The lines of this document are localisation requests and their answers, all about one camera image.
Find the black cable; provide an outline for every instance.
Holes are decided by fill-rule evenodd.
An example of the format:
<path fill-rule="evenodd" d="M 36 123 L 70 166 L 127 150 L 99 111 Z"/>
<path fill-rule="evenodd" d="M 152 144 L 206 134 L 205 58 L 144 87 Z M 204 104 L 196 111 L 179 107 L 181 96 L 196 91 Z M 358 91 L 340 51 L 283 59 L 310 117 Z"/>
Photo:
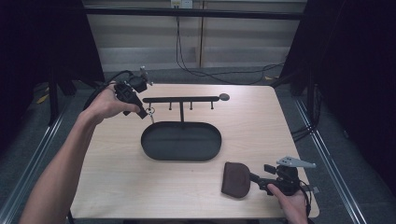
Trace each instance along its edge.
<path fill-rule="evenodd" d="M 305 138 L 309 134 L 311 134 L 317 127 L 320 119 L 320 111 L 321 111 L 321 103 L 322 103 L 322 96 L 318 90 L 318 87 L 315 89 L 315 97 L 316 101 L 314 104 L 314 107 L 316 108 L 314 110 L 314 120 L 312 120 L 308 126 L 304 126 L 296 131 L 291 132 L 291 135 L 293 136 L 294 143 L 300 141 L 301 139 Z"/>
<path fill-rule="evenodd" d="M 67 220 L 69 221 L 70 224 L 75 224 L 71 210 L 69 210 L 69 212 L 67 213 Z"/>
<path fill-rule="evenodd" d="M 88 98 L 87 102 L 85 102 L 85 105 L 82 110 L 85 110 L 86 108 L 88 108 L 88 106 L 90 106 L 90 104 L 93 102 L 93 100 L 96 98 L 96 96 L 99 95 L 99 93 L 101 91 L 103 91 L 105 88 L 107 88 L 110 84 L 113 84 L 113 81 L 114 81 L 114 79 L 116 79 L 116 77 L 118 77 L 122 74 L 125 74 L 125 73 L 129 74 L 130 77 L 132 77 L 134 75 L 134 73 L 132 73 L 131 71 L 128 71 L 128 70 L 118 72 L 111 79 L 109 79 L 108 81 L 106 81 L 102 85 L 100 85 L 98 88 L 96 88 L 96 90 Z"/>
<path fill-rule="evenodd" d="M 332 38 L 333 38 L 334 30 L 335 30 L 336 24 L 337 24 L 337 22 L 339 22 L 339 19 L 340 19 L 340 17 L 341 17 L 341 13 L 342 13 L 342 10 L 344 9 L 344 6 L 345 6 L 345 4 L 346 4 L 346 1 L 347 1 L 347 0 L 344 0 L 344 1 L 343 1 L 342 5 L 341 5 L 341 7 L 340 7 L 340 10 L 338 11 L 337 16 L 336 16 L 336 18 L 335 18 L 335 22 L 332 24 L 332 30 L 331 30 L 331 32 L 330 32 L 329 38 L 327 38 L 327 40 L 326 40 L 325 48 L 324 48 L 324 50 L 322 51 L 323 53 L 320 55 L 320 59 L 319 59 L 319 63 L 318 63 L 318 64 L 322 64 L 322 63 L 323 63 L 324 57 L 325 57 L 325 55 L 326 55 L 326 52 L 329 50 L 329 45 L 330 45 L 330 42 L 331 42 L 331 40 L 332 40 Z M 298 138 L 297 140 L 294 140 L 294 142 L 297 142 L 297 141 L 299 141 L 299 140 L 301 140 L 301 139 L 302 139 L 302 137 Z"/>
<path fill-rule="evenodd" d="M 308 195 L 306 194 L 303 187 L 301 185 L 299 186 L 300 190 L 303 192 L 303 195 L 305 197 L 306 217 L 309 217 L 309 214 L 311 213 L 312 193 L 311 193 L 311 189 L 308 187 L 308 185 L 306 185 L 304 181 L 302 181 L 302 180 L 300 180 L 300 181 L 308 188 L 308 191 L 309 191 L 309 198 L 308 198 Z"/>
<path fill-rule="evenodd" d="M 181 63 L 178 60 L 178 55 L 180 54 L 180 59 L 181 59 Z M 177 17 L 177 50 L 176 50 L 176 57 L 177 57 L 177 65 L 183 70 L 188 72 L 189 74 L 196 76 L 196 77 L 212 77 L 215 80 L 227 83 L 227 84 L 232 84 L 232 85 L 253 85 L 256 84 L 260 81 L 262 81 L 263 77 L 264 77 L 264 72 L 268 71 L 270 69 L 273 69 L 275 67 L 278 66 L 283 66 L 284 63 L 278 63 L 278 64 L 268 64 L 266 66 L 264 66 L 262 69 L 260 70 L 255 70 L 255 71 L 244 71 L 244 72 L 221 72 L 221 73 L 213 73 L 213 74 L 208 74 L 205 72 L 201 72 L 201 71 L 191 71 L 189 68 L 187 68 L 186 64 L 184 63 L 184 58 L 183 58 L 183 53 L 182 53 L 182 47 L 181 47 L 181 38 L 180 38 L 180 20 L 179 17 Z M 230 82 L 215 76 L 219 76 L 219 75 L 227 75 L 227 74 L 254 74 L 254 73 L 262 73 L 262 75 L 260 76 L 259 79 L 249 82 L 249 83 L 235 83 L 235 82 Z"/>
<path fill-rule="evenodd" d="M 301 70 L 297 69 L 296 71 L 288 74 L 287 76 L 280 77 L 277 81 L 271 83 L 269 86 L 271 86 L 272 88 L 276 88 L 284 83 L 288 83 L 288 82 L 290 82 L 291 79 L 300 75 L 300 72 L 301 72 Z"/>

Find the black oval tray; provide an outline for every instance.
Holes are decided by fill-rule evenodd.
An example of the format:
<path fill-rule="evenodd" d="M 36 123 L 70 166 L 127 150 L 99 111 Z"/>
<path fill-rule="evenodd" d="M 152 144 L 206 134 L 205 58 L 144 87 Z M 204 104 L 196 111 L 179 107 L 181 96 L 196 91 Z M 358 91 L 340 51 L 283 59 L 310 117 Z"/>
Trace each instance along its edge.
<path fill-rule="evenodd" d="M 157 161 L 208 161 L 220 151 L 221 134 L 208 123 L 161 121 L 143 131 L 141 144 Z"/>

